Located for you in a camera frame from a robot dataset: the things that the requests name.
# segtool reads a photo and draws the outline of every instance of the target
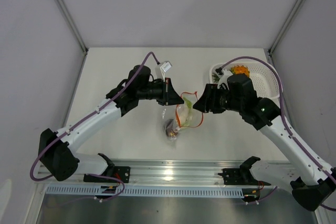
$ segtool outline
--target metal edge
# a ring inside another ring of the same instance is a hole
[[[28,212],[24,224],[36,224],[38,215],[40,213],[40,209],[42,206],[42,202],[44,199],[44,195],[47,189],[47,185],[44,184],[35,184],[35,193],[30,202],[30,206],[28,207]]]
[[[60,195],[107,195],[103,193],[100,185],[69,185],[69,184],[51,184],[46,194],[60,194]],[[121,188],[117,188],[115,193],[120,192]],[[181,191],[189,191],[191,193],[185,194]],[[243,191],[240,187],[174,187],[174,186],[139,186],[139,185],[125,185],[125,191],[120,196],[143,196],[143,197],[210,197],[210,198],[243,198]]]
[[[286,32],[289,29],[290,25],[292,24],[292,22],[296,18],[297,14],[301,10],[304,2],[305,2],[305,0],[296,0],[295,1],[292,9],[290,10],[289,14],[287,15],[287,17],[285,19],[285,22],[283,23],[283,25],[282,25],[279,33],[277,34],[275,40],[273,41],[273,43],[272,43],[272,45],[271,45],[271,47],[269,49],[269,53],[270,53],[271,56],[274,53],[274,51],[277,48],[277,46],[279,45],[279,43],[281,42],[281,40],[284,37],[284,35],[286,34]]]
[[[81,62],[80,69],[79,69],[79,72],[78,72],[78,75],[77,75],[77,78],[76,78],[76,83],[75,83],[74,89],[72,90],[70,102],[69,102],[69,104],[67,106],[66,114],[65,114],[64,119],[62,121],[62,126],[66,126],[66,123],[68,121],[68,118],[69,118],[69,115],[70,115],[70,110],[71,110],[72,104],[73,104],[74,99],[75,99],[75,94],[76,94],[76,91],[77,91],[77,88],[78,88],[80,77],[81,77],[83,69],[84,69],[84,65],[85,65],[85,61],[86,61],[87,55],[88,54],[86,52],[85,55],[84,55],[84,57],[83,57],[83,60]]]
[[[265,55],[266,55],[267,62],[269,64],[271,64],[275,69],[277,69],[276,66],[275,66],[274,60],[273,60],[273,55],[270,54],[270,50],[264,49],[264,52],[265,52]],[[282,93],[282,95],[283,95],[283,104],[284,104],[284,107],[285,107],[285,116],[287,117],[287,120],[289,121],[289,123],[295,128],[295,124],[294,124],[293,119],[292,119],[292,117],[290,116],[290,113],[289,113],[289,109],[288,109],[288,106],[287,106],[285,94]]]
[[[130,166],[130,185],[142,186],[203,186],[214,187],[223,184],[223,178],[217,174],[223,168],[238,168],[241,162],[118,162],[116,166]],[[292,170],[293,166],[288,162],[276,163],[279,167]],[[44,167],[39,171],[39,176],[49,174]],[[82,184],[83,174],[76,174],[63,181],[63,184]],[[48,183],[58,183],[51,178]]]
[[[244,161],[165,161],[165,160],[145,160],[145,159],[112,159],[116,166],[131,167],[216,167],[216,168],[234,168],[239,167]],[[293,168],[289,161],[266,161],[267,163],[280,165],[281,167]]]
[[[328,212],[326,209],[319,207],[315,212],[318,224],[331,224]]]
[[[82,36],[80,35],[78,28],[64,2],[64,0],[55,0],[56,5],[58,6],[59,11],[61,12],[65,22],[67,23],[70,31],[74,35],[79,47],[81,50],[86,53],[87,52],[87,47],[85,46],[85,43],[83,41]]]

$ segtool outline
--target white table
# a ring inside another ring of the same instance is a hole
[[[266,60],[263,49],[243,48],[90,48],[71,107],[68,124],[80,119],[129,71],[153,51],[159,61],[169,60],[173,67],[167,73],[174,89],[198,91],[202,95],[208,83],[209,69],[216,63],[238,56]],[[156,66],[149,58],[146,66]],[[179,161],[243,161],[258,156],[266,161],[286,161],[276,146],[236,112],[205,114],[203,124],[182,132],[175,144],[166,140],[162,131],[164,107],[156,101],[140,101],[139,106],[121,119],[101,129],[79,152],[102,152],[114,159],[179,160]]]

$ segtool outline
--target white plastic basket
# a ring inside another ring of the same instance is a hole
[[[215,73],[215,70],[224,64],[225,63],[218,63],[210,68],[210,83],[214,83],[213,73]],[[225,69],[229,70],[231,67],[237,65],[243,65],[248,68],[250,71],[250,78],[253,82],[253,87],[257,91],[257,95],[259,97],[266,97],[272,100],[279,98],[279,85],[277,79],[272,71],[265,65],[257,61],[237,61],[230,63],[225,67]]]

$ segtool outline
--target plastic bag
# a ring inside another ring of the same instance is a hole
[[[163,131],[171,141],[177,139],[180,131],[199,127],[203,123],[203,113],[193,109],[198,101],[197,92],[183,92],[181,98],[184,104],[177,105],[174,111],[165,109],[162,113]]]

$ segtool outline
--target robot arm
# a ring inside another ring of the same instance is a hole
[[[334,168],[321,159],[293,129],[289,134],[279,107],[270,99],[257,97],[251,79],[245,74],[228,77],[227,85],[207,84],[193,108],[214,114],[225,110],[237,111],[245,122],[267,136],[292,163],[297,174],[262,162],[260,158],[254,158],[255,162],[248,167],[250,173],[256,180],[267,181],[292,193],[307,210],[316,210],[335,191],[335,183],[327,176],[329,173],[336,178]],[[312,157],[322,166],[313,162]]]
[[[40,158],[40,161],[58,181],[63,181],[73,174],[106,175],[112,163],[106,156],[80,154],[77,150],[106,124],[123,117],[137,107],[139,100],[155,99],[160,105],[184,103],[175,92],[170,78],[165,78],[163,72],[157,71],[161,79],[149,81],[151,70],[146,66],[139,70],[140,67],[135,66],[128,78],[111,90],[96,109],[83,119],[58,129],[56,132],[46,129],[41,133],[39,153],[57,138],[61,138]],[[164,71],[164,67],[166,67],[166,62],[157,68]],[[124,83],[130,84],[122,92]]]

